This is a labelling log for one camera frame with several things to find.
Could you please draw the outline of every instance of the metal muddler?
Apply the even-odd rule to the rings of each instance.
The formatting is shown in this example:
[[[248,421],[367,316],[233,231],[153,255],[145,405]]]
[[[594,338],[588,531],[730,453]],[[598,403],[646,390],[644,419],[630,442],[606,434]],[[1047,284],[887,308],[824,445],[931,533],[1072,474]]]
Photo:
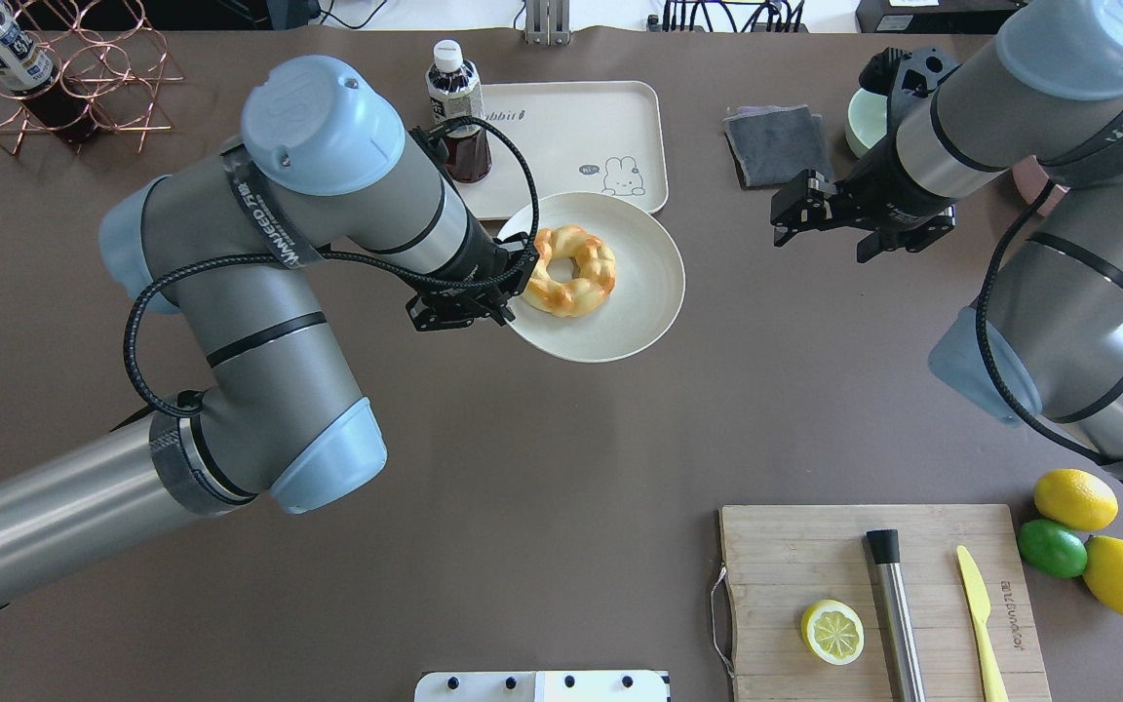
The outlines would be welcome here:
[[[886,614],[883,644],[891,650],[895,665],[898,699],[904,702],[924,702],[926,687],[921,680],[917,645],[913,640],[913,620],[909,618],[909,594],[904,589],[904,574],[900,571],[900,532],[893,528],[865,532],[877,571],[877,587],[882,610]]]

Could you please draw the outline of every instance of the white bottle cap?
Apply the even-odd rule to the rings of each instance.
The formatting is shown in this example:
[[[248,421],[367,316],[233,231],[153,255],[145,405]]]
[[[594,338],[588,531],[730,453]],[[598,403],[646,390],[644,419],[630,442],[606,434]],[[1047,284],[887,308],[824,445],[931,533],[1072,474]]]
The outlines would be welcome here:
[[[462,48],[456,40],[437,40],[436,48],[432,48],[432,61],[441,72],[451,74],[462,67]]]

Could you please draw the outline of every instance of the brown table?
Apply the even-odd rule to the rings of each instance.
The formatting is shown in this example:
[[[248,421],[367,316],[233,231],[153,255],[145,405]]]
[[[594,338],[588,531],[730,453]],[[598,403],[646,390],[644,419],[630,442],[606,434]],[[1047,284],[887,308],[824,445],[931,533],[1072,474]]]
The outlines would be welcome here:
[[[0,481],[138,408],[124,377],[128,300],[102,271],[102,215],[213,152],[268,67],[347,60],[401,111],[431,117],[433,33],[171,36],[190,80],[179,124],[134,156],[0,152]],[[420,335],[392,276],[321,266],[314,284],[389,445],[383,474],[332,507],[268,500],[161,538],[0,614],[0,699],[410,699],[424,671],[648,667],[674,699],[727,699],[707,631],[716,511],[728,503],[1003,502],[1078,466],[933,379],[926,355],[979,288],[1021,201],[1007,179],[959,206],[919,255],[855,263],[859,234],[774,248],[770,192],[742,191],[727,107],[807,102],[834,161],[861,65],[887,44],[967,57],[979,37],[685,36],[586,30],[567,48],[459,33],[490,83],[636,79],[660,94],[687,298],[656,346],[609,365],[545,356],[493,323]],[[209,385],[180,320],[144,328],[153,386]],[[1123,493],[1120,496],[1123,505]],[[1110,529],[1123,537],[1123,512]],[[1052,692],[1123,699],[1123,618],[1030,569]]]

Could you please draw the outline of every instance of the yellow knife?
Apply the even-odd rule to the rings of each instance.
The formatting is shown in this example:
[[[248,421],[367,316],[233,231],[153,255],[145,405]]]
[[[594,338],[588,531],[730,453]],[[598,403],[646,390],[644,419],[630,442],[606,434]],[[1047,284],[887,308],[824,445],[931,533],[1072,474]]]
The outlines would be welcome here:
[[[982,582],[982,572],[977,569],[977,564],[973,563],[968,548],[957,546],[956,558],[959,560],[959,574],[965,580],[968,613],[973,617],[973,636],[977,637],[982,692],[986,696],[986,702],[1008,702],[1008,693],[1003,689],[1003,676],[999,675],[999,665],[994,660],[990,635],[986,631],[986,619],[990,617],[990,595],[986,593],[986,583]]]

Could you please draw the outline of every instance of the plastic bottle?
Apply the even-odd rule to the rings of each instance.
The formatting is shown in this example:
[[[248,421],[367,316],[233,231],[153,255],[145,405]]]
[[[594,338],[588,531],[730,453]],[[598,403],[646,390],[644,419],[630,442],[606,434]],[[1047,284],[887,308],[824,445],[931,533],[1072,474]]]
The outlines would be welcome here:
[[[29,115],[67,144],[82,144],[98,134],[89,103],[63,89],[58,66],[2,3],[0,88],[19,98]]]
[[[483,119],[483,86],[476,65],[462,57],[456,40],[445,39],[432,49],[432,66],[427,71],[427,90],[432,97],[432,115],[441,124],[450,117],[471,115]],[[487,133],[477,125],[455,129],[445,137],[449,157],[445,170],[458,182],[478,182],[492,168]]]

